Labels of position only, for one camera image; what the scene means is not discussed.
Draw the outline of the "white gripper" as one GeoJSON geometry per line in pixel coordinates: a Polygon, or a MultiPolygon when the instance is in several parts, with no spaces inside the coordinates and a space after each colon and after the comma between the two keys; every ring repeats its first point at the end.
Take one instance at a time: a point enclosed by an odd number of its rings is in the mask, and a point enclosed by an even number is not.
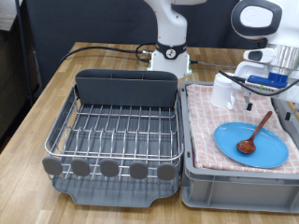
{"type": "MultiPolygon", "coordinates": [[[[235,77],[239,77],[239,81],[235,83],[235,88],[248,91],[244,93],[246,110],[248,111],[252,109],[252,103],[249,101],[250,92],[283,101],[299,102],[298,69],[242,62],[235,70],[235,77]]],[[[288,104],[288,106],[291,111],[286,113],[285,120],[287,121],[295,114],[294,104],[288,104]]]]}

